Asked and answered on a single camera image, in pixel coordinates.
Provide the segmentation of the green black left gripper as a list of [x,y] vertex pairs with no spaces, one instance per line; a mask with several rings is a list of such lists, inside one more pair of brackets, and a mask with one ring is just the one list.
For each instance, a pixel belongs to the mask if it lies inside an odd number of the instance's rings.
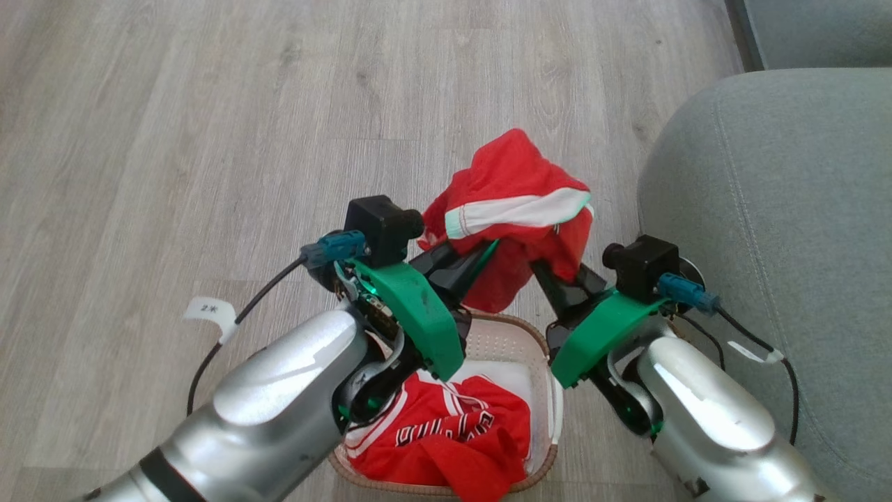
[[459,254],[440,243],[385,266],[369,257],[334,263],[345,295],[391,349],[373,365],[371,382],[401,383],[417,370],[449,381],[459,371],[466,331],[459,327],[458,308],[498,247],[499,241],[482,241]]

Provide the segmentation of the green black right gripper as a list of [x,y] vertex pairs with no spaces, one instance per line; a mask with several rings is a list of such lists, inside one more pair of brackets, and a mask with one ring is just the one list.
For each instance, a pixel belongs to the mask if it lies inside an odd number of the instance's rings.
[[[533,261],[532,271],[545,293],[557,321],[548,325],[551,374],[564,390],[586,378],[615,347],[627,340],[637,328],[669,303],[657,296],[643,303],[616,288],[592,268],[580,263],[574,282],[564,282],[545,260]],[[573,320],[583,302],[582,319]]]

